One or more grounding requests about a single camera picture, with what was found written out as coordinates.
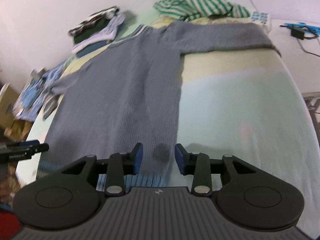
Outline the grey knit sweater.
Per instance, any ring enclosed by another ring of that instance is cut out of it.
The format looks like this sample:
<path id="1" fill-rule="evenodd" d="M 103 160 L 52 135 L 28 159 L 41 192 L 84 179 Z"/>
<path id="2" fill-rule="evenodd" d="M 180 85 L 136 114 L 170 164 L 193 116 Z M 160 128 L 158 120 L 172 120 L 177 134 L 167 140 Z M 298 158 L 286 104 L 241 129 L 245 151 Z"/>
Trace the grey knit sweater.
<path id="1" fill-rule="evenodd" d="M 177 138 L 181 57 L 261 48 L 274 45 L 253 23 L 140 25 L 48 87 L 61 103 L 45 138 L 49 151 L 40 157 L 37 177 L 86 155 L 106 159 L 129 152 L 140 142 L 142 165 L 137 175 L 125 177 L 126 187 L 164 186 Z"/>

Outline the blue patterned cloth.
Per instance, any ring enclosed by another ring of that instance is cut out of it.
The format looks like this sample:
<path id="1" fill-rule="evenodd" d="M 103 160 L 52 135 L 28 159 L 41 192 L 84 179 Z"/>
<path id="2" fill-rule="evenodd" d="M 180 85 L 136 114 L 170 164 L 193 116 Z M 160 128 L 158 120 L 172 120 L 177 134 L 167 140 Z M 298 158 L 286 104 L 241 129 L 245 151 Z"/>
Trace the blue patterned cloth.
<path id="1" fill-rule="evenodd" d="M 31 78 L 14 104 L 12 113 L 16 119 L 34 122 L 43 105 L 46 89 L 62 75 L 67 60 L 45 71 L 38 80 Z"/>

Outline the yellow baby blanket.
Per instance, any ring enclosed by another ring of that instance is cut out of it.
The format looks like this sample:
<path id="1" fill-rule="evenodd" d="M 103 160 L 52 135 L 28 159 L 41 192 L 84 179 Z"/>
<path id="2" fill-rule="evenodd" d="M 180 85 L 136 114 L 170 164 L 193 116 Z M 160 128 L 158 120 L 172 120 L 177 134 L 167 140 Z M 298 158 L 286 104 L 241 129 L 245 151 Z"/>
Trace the yellow baby blanket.
<path id="1" fill-rule="evenodd" d="M 212 194 L 191 193 L 193 176 L 180 174 L 174 154 L 164 186 L 108 196 L 112 154 L 90 154 L 16 194 L 17 239 L 319 237 L 319 144 L 277 48 L 181 60 L 176 144 L 208 155 Z"/>

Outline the blue folded garment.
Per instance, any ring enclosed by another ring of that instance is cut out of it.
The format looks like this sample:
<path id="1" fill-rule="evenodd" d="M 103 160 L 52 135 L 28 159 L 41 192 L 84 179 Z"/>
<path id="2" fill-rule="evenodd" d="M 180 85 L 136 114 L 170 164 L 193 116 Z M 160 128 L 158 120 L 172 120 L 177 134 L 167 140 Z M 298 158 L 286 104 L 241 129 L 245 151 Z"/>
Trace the blue folded garment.
<path id="1" fill-rule="evenodd" d="M 89 44 L 88 46 L 86 46 L 85 48 L 83 48 L 82 50 L 77 52 L 76 57 L 81 58 L 81 57 L 83 57 L 83 56 L 103 47 L 103 46 L 106 46 L 108 44 L 110 44 L 110 41 L 105 41 L 105 40 Z"/>

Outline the white folded garment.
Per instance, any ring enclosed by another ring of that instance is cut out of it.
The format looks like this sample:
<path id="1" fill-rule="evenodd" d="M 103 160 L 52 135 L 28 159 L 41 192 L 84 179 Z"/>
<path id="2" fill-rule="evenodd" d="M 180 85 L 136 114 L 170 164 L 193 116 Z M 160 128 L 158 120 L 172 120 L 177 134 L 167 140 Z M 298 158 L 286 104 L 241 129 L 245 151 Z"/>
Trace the white folded garment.
<path id="1" fill-rule="evenodd" d="M 88 38 L 85 38 L 83 41 L 76 43 L 72 48 L 72 53 L 76 54 L 87 46 L 92 45 L 96 42 L 106 41 L 107 43 L 110 43 L 114 41 L 118 33 L 118 29 L 123 24 L 124 20 L 124 13 L 120 12 L 116 14 L 113 18 L 111 18 L 110 22 L 105 28 L 92 34 Z"/>

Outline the dark green folded garment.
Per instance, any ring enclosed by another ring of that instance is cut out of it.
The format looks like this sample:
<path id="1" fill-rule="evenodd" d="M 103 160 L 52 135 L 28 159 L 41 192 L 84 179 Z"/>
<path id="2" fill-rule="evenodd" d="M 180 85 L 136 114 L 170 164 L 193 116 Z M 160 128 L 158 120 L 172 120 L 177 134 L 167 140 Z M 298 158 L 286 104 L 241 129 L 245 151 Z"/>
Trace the dark green folded garment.
<path id="1" fill-rule="evenodd" d="M 86 39 L 88 39 L 90 36 L 93 34 L 98 33 L 102 29 L 104 29 L 110 20 L 106 18 L 101 18 L 97 20 L 95 23 L 88 25 L 87 27 L 84 27 L 80 32 L 78 32 L 74 37 L 73 37 L 73 43 L 78 44 Z"/>

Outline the green white striped garment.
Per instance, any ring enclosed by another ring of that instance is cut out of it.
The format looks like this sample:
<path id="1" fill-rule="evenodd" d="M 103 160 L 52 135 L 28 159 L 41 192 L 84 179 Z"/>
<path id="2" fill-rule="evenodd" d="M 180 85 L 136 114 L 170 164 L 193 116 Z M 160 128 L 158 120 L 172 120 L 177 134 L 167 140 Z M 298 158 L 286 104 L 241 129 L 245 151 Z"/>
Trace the green white striped garment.
<path id="1" fill-rule="evenodd" d="M 229 0 L 161 0 L 154 3 L 153 8 L 161 16 L 184 22 L 209 16 L 231 18 L 251 16 L 246 7 Z"/>

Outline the black power adapter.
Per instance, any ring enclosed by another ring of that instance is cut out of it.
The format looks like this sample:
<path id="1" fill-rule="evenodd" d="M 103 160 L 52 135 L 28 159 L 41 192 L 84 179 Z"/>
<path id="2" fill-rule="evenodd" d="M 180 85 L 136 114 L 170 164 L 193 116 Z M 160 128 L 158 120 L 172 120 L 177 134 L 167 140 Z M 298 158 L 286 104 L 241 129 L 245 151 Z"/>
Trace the black power adapter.
<path id="1" fill-rule="evenodd" d="M 305 29 L 301 28 L 301 27 L 296 27 L 294 25 L 292 25 L 290 27 L 291 30 L 291 36 L 294 38 L 297 38 L 299 40 L 304 40 L 305 38 Z"/>

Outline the blue plastic object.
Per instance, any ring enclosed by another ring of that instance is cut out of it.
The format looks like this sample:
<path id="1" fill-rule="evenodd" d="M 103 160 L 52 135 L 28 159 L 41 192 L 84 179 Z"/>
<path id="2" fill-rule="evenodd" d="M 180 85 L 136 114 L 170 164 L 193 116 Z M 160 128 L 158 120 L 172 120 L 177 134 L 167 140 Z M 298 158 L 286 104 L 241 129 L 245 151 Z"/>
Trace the blue plastic object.
<path id="1" fill-rule="evenodd" d="M 307 33 L 313 34 L 313 35 L 318 35 L 320 34 L 320 27 L 319 26 L 314 26 L 314 25 L 308 25 L 303 22 L 299 23 L 283 23 L 280 25 L 280 27 L 290 29 L 291 27 L 295 28 L 303 28 Z"/>

